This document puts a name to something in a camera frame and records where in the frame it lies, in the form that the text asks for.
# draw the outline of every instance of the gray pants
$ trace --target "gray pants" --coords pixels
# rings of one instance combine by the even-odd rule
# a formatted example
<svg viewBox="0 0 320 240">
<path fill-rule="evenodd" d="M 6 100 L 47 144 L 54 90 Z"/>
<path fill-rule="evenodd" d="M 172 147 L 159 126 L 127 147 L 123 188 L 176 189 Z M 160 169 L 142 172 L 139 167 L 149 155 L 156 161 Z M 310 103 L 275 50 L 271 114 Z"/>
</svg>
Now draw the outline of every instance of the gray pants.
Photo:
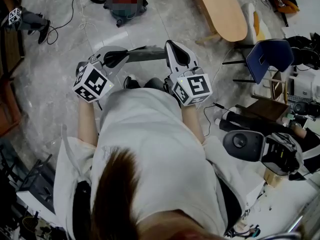
<svg viewBox="0 0 320 240">
<path fill-rule="evenodd" d="M 33 12 L 26 10 L 22 7 L 21 18 L 18 22 L 9 25 L 7 23 L 6 28 L 11 30 L 38 30 L 41 31 L 47 25 L 48 20 L 41 18 Z"/>
</svg>

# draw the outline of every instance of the cardboard box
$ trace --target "cardboard box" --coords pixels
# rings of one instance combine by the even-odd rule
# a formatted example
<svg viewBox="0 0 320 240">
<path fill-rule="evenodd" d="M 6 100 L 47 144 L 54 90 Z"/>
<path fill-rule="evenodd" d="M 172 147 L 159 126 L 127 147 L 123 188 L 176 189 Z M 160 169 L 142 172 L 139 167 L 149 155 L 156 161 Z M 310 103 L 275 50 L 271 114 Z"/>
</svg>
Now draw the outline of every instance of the cardboard box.
<svg viewBox="0 0 320 240">
<path fill-rule="evenodd" d="M 283 177 L 275 174 L 274 172 L 272 172 L 271 170 L 269 170 L 268 168 L 265 169 L 264 172 L 264 176 L 263 176 L 264 180 L 266 181 L 266 183 L 268 183 L 268 185 L 270 185 L 271 187 L 276 187 L 279 185 L 279 183 L 282 181 Z"/>
</svg>

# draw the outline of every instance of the neck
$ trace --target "neck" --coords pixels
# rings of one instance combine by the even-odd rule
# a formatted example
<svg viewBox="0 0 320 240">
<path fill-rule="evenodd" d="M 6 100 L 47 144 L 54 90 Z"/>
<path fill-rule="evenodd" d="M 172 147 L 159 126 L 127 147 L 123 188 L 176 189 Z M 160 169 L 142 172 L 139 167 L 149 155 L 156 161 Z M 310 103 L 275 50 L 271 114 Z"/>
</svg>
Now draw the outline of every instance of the neck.
<svg viewBox="0 0 320 240">
<path fill-rule="evenodd" d="M 140 240 L 168 240 L 185 230 L 206 234 L 200 225 L 181 211 L 157 212 L 138 224 Z"/>
</svg>

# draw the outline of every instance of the caster wheel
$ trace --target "caster wheel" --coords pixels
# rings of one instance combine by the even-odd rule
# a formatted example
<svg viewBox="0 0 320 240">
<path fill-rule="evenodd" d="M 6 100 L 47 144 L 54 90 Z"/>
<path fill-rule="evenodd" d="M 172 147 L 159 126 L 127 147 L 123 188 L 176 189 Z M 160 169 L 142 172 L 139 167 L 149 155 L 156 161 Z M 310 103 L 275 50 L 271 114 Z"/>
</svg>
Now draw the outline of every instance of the caster wheel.
<svg viewBox="0 0 320 240">
<path fill-rule="evenodd" d="M 121 19 L 118 19 L 116 21 L 116 26 L 119 28 L 121 25 L 123 24 L 122 20 Z"/>
</svg>

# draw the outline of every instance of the brown hair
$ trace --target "brown hair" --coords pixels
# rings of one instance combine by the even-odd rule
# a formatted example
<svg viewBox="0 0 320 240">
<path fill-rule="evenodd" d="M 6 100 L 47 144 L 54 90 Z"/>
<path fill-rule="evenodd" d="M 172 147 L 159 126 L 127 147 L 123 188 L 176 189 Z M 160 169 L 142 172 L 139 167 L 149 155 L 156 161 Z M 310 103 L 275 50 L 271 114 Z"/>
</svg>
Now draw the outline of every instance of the brown hair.
<svg viewBox="0 0 320 240">
<path fill-rule="evenodd" d="M 137 185 L 133 153 L 114 148 L 95 194 L 92 240 L 138 240 L 137 219 L 132 215 Z"/>
</svg>

